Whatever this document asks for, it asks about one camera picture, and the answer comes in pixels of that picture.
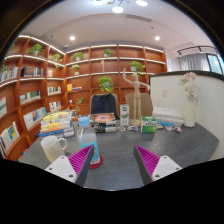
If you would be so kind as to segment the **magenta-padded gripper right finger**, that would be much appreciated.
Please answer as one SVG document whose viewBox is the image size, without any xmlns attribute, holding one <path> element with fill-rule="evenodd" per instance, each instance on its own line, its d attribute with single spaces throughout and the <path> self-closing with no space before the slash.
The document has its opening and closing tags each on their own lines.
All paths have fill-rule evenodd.
<svg viewBox="0 0 224 224">
<path fill-rule="evenodd" d="M 138 145 L 134 146 L 133 154 L 144 185 L 181 170 L 181 167 L 169 156 L 158 156 Z"/>
</svg>

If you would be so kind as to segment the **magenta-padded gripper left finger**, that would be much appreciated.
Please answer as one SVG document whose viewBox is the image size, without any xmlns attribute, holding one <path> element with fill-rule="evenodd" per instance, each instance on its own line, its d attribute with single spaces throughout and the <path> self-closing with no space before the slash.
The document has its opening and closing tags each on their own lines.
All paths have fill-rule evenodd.
<svg viewBox="0 0 224 224">
<path fill-rule="evenodd" d="M 87 146 L 70 156 L 58 157 L 46 168 L 46 171 L 83 186 L 93 155 L 94 146 Z"/>
</svg>

